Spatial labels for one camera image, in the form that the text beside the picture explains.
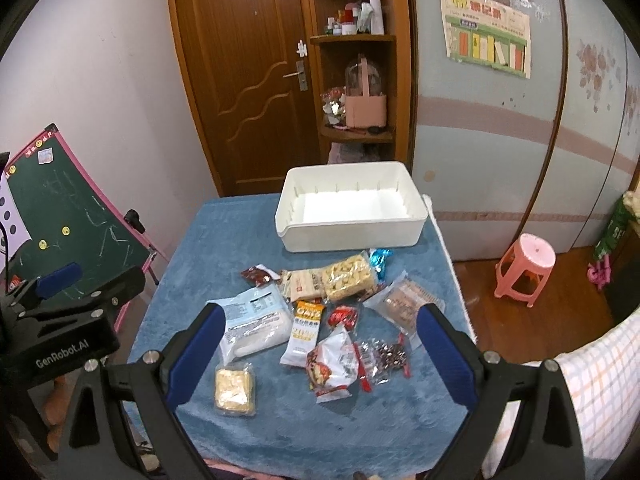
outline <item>white plastic storage box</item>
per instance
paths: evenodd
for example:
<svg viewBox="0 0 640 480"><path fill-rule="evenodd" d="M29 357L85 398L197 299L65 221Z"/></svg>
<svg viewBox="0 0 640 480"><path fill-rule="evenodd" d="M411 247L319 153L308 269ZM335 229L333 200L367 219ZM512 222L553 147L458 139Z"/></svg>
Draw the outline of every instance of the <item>white plastic storage box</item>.
<svg viewBox="0 0 640 480"><path fill-rule="evenodd" d="M409 247L427 216L400 162L307 166L287 173L276 230L292 253Z"/></svg>

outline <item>pink basket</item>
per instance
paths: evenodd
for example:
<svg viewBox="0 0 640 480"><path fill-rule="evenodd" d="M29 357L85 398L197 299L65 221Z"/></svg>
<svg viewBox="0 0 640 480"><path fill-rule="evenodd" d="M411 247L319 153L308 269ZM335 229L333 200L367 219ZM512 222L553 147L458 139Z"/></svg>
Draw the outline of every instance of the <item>pink basket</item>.
<svg viewBox="0 0 640 480"><path fill-rule="evenodd" d="M346 123L350 128L369 128L370 126L386 126L386 95L369 95L369 69L367 58L360 58L362 75L361 96L345 96L344 108Z"/></svg>

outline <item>blue candy wrapper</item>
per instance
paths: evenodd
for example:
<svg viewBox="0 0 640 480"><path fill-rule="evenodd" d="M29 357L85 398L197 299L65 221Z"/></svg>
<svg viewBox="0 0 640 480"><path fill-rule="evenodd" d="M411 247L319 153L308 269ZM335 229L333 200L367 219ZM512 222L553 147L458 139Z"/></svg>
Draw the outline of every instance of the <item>blue candy wrapper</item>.
<svg viewBox="0 0 640 480"><path fill-rule="evenodd" d="M394 252L391 249L370 249L369 250L369 263L371 267L376 269L378 279L383 281L386 274L386 259Z"/></svg>

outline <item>door lock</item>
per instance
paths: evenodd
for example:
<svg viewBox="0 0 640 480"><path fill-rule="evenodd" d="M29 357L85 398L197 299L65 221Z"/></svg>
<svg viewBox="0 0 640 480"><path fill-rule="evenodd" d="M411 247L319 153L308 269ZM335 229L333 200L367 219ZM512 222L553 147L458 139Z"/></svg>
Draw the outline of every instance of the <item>door lock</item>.
<svg viewBox="0 0 640 480"><path fill-rule="evenodd" d="M287 77L298 76L298 84L300 85L300 91L305 92L309 89L309 86L306 84L306 72L305 72L305 62L304 60L300 60L296 62L297 72L291 72L290 74L285 74L282 76L283 79Z"/></svg>

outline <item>wall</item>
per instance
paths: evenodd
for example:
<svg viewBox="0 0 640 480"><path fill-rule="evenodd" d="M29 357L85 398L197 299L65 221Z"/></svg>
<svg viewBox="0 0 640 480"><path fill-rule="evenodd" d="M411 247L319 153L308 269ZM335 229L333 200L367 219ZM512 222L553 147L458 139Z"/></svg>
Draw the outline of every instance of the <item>wall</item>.
<svg viewBox="0 0 640 480"><path fill-rule="evenodd" d="M2 150L20 150L52 122L119 211L136 209L169 256L217 196L167 0L39 1L0 61Z"/></svg>
<svg viewBox="0 0 640 480"><path fill-rule="evenodd" d="M498 1L530 17L528 80L447 59L440 1L416 0L413 178L431 195L457 260L504 253L525 220L553 131L559 131L556 148L526 229L545 236L557 252L597 238L615 197L629 185L640 148L633 128L628 136L620 129L628 110L626 54L636 53L602 1L562 0L569 48L564 93L561 0ZM582 82L585 48L596 44L606 58L598 70L607 73L599 76L597 96L592 80Z"/></svg>

